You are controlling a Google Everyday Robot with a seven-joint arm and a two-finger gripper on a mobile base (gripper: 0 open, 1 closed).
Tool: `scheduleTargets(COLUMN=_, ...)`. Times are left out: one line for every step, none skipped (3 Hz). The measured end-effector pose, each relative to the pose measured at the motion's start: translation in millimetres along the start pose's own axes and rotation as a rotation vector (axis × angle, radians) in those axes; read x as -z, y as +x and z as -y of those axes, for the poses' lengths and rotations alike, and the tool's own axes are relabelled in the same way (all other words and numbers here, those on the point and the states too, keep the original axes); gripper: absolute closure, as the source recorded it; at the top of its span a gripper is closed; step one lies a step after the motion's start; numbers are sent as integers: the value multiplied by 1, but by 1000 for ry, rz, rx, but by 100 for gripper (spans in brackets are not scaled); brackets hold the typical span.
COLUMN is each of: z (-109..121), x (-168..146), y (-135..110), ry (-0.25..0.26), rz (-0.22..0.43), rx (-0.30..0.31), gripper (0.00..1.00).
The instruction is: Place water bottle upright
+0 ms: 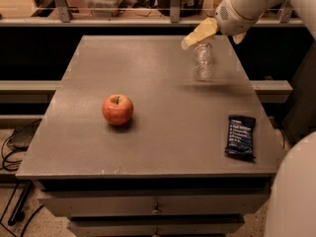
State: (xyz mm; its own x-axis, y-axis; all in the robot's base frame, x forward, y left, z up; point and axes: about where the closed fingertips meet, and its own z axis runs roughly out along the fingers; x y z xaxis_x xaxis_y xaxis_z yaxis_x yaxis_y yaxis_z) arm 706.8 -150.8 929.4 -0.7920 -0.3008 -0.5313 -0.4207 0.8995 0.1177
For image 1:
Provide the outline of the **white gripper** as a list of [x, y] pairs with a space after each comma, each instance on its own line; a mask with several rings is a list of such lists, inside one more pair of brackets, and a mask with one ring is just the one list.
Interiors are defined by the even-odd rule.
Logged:
[[182, 49], [214, 36], [218, 28], [227, 36], [233, 36], [239, 44], [246, 32], [259, 20], [264, 11], [261, 0], [223, 0], [215, 10], [215, 18], [206, 18], [181, 42]]

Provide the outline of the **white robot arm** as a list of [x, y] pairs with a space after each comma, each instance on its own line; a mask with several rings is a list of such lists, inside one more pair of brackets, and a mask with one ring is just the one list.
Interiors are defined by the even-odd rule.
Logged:
[[[222, 32], [234, 38], [248, 31], [262, 13], [281, 0], [223, 0], [216, 11], [182, 40], [188, 48]], [[316, 0], [288, 0], [316, 40]], [[264, 237], [316, 237], [316, 56], [311, 50], [294, 80], [283, 123], [295, 145], [283, 158], [272, 186]]]

